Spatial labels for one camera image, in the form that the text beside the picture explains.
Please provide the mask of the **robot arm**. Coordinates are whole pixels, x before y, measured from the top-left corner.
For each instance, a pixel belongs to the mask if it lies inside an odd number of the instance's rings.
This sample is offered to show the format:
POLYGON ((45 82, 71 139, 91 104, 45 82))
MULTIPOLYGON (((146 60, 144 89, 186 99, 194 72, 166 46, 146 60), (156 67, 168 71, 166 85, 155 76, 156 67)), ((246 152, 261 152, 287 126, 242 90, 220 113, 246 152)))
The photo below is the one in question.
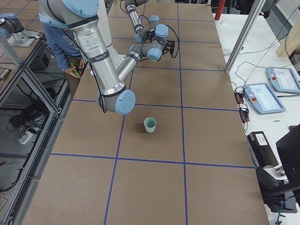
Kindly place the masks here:
POLYGON ((105 3, 102 0, 41 0, 39 18, 45 25, 68 29, 73 32, 86 62, 90 64, 98 85, 98 104, 103 111, 125 115, 135 106, 135 94, 128 90, 125 79, 134 70, 141 58, 160 60, 166 45, 169 29, 161 24, 157 15, 150 17, 150 28, 142 26, 136 7, 144 0, 127 0, 125 10, 135 30, 136 44, 129 54, 115 67, 110 52, 102 38, 109 26, 98 25, 100 11, 107 18, 105 3))
POLYGON ((145 29, 139 18, 136 8, 145 4, 146 0, 126 0, 125 10, 128 14, 135 31, 135 40, 138 44, 144 44, 147 40, 152 40, 155 36, 167 38, 169 28, 162 24, 158 15, 152 15, 149 20, 149 29, 145 29))

